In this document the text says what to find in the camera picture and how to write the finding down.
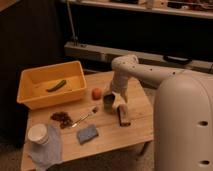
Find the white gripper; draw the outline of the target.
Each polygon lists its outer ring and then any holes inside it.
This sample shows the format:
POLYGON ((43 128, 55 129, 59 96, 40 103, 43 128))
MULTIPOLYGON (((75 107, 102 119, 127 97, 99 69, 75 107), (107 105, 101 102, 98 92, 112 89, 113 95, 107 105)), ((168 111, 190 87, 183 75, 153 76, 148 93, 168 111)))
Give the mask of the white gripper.
POLYGON ((116 85, 116 84, 110 83, 107 86, 106 91, 103 93, 103 96, 102 96, 103 101, 106 98, 108 98, 111 95, 111 93, 117 93, 122 97, 122 99, 118 99, 114 103, 115 111, 118 111, 119 108, 122 106, 125 106, 126 102, 128 101, 127 87, 123 85, 116 85))

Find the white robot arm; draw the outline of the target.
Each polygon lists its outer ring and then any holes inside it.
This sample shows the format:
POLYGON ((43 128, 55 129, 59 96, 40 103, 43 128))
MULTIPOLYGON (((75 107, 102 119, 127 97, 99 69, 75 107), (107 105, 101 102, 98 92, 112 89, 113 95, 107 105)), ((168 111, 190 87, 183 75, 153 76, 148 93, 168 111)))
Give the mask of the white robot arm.
POLYGON ((213 74, 112 60, 107 91, 127 99, 134 77, 157 89, 153 109, 155 171, 213 171, 213 74))

